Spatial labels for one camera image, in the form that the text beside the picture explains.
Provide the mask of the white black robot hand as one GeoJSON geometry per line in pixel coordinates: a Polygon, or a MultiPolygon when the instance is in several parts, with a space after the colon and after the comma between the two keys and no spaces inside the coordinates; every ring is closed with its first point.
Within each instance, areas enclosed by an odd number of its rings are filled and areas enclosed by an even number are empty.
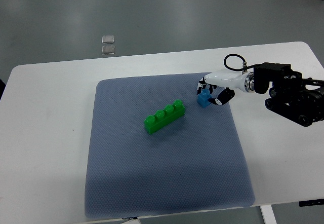
{"type": "Polygon", "coordinates": [[[253,72],[239,72],[229,70],[219,70],[202,77],[197,85],[197,95],[202,89],[209,89],[212,94],[217,87],[224,90],[216,98],[209,98],[209,102],[214,105],[224,105],[234,96],[234,89],[240,89],[243,92],[254,92],[254,74],[253,72]]]}

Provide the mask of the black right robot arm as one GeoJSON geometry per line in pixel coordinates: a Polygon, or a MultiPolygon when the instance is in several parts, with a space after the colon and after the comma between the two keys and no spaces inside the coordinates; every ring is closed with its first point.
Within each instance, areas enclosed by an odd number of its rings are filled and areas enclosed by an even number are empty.
{"type": "Polygon", "coordinates": [[[269,92],[268,110],[304,127],[323,120],[323,80],[304,79],[289,64],[265,62],[253,73],[254,91],[269,92]]]}

